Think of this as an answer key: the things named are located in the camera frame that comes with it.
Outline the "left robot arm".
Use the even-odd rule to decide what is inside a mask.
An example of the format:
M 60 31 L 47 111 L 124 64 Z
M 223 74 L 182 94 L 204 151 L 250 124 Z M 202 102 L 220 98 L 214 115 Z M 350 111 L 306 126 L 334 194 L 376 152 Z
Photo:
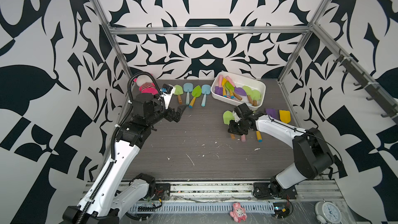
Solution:
M 129 99 L 129 108 L 112 135 L 110 156 L 78 205 L 65 210 L 64 224 L 117 224 L 140 199 L 154 196 L 155 178 L 144 173 L 136 176 L 121 193 L 117 190 L 154 125 L 162 119 L 169 122 L 181 120 L 187 106 L 170 108 L 171 97 L 170 94 L 140 93 Z

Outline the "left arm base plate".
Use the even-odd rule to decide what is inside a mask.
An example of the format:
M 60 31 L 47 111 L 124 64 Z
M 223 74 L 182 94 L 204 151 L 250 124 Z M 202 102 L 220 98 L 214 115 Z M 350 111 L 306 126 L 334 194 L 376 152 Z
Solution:
M 171 185 L 169 183 L 155 183 L 149 186 L 148 198 L 151 200 L 167 200 L 170 198 Z

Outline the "light blue toy shovel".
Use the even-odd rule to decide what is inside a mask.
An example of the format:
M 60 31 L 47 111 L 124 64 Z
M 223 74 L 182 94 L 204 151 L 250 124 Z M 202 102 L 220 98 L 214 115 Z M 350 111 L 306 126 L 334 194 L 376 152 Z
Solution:
M 206 99 L 207 96 L 211 93 L 211 86 L 210 85 L 203 85 L 202 86 L 202 94 L 203 94 L 203 98 L 202 98 L 202 102 L 201 102 L 201 106 L 205 107 L 206 105 Z

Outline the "yellow shovel wooden handle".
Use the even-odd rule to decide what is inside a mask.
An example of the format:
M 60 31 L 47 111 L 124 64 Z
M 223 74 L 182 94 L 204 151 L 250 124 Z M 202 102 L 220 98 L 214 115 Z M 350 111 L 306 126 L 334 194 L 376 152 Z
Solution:
M 279 117 L 280 121 L 282 121 L 283 123 L 288 124 L 291 122 L 291 113 L 289 111 L 280 110 Z

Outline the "light blue round shovel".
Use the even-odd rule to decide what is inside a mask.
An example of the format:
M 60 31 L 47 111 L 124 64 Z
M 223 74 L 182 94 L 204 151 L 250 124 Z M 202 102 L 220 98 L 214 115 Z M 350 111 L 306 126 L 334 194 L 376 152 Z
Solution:
M 186 105 L 190 104 L 190 93 L 193 91 L 192 83 L 185 83 L 183 85 L 183 91 L 186 93 Z

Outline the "light green shovel wooden handle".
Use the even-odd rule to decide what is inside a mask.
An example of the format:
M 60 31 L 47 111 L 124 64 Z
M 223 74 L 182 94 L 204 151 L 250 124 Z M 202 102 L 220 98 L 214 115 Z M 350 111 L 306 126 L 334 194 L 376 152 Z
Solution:
M 231 111 L 225 111 L 223 113 L 224 124 L 229 125 L 231 121 L 235 121 L 234 114 Z

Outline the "green shovel orange handle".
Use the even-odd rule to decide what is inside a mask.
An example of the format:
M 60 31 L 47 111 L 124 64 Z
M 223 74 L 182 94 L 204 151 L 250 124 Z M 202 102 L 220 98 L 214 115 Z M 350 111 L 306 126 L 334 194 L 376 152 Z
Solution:
M 180 85 L 175 85 L 174 88 L 175 88 L 174 95 L 177 96 L 178 103 L 179 103 L 180 105 L 182 105 L 182 98 L 181 98 L 181 95 L 183 95 L 183 93 L 184 93 L 183 88 L 182 88 L 182 86 L 180 86 Z

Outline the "purple pointed shovel pink handle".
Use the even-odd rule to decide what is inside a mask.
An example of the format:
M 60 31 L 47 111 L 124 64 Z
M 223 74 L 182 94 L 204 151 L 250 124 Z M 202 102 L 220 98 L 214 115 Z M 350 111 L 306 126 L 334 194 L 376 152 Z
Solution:
M 269 115 L 273 119 L 278 119 L 277 110 L 273 108 L 266 108 L 266 114 Z

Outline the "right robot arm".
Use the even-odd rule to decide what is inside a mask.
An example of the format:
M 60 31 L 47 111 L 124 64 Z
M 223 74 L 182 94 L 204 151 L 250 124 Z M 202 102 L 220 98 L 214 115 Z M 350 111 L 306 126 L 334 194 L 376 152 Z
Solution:
M 268 192 L 255 195 L 256 198 L 281 198 L 298 183 L 314 179 L 335 163 L 334 156 L 318 129 L 298 128 L 270 115 L 252 111 L 247 104 L 237 106 L 234 111 L 226 111 L 223 120 L 229 126 L 228 132 L 234 135 L 247 135 L 248 131 L 268 134 L 293 150 L 293 164 L 271 178 Z

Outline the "green pointed shovel yellow handle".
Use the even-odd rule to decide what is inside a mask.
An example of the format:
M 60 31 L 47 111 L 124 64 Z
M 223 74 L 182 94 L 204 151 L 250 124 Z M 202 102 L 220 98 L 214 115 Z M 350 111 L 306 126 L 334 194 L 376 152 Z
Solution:
M 260 131 L 256 131 L 256 137 L 257 137 L 258 142 L 262 142 L 262 136 L 261 136 Z

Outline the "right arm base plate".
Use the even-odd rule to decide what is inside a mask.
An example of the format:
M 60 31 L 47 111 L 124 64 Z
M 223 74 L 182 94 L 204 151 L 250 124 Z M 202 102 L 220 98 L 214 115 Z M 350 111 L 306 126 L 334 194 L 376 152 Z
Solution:
M 283 189 L 276 182 L 254 183 L 253 196 L 259 200 L 296 199 L 297 190 L 294 186 Z

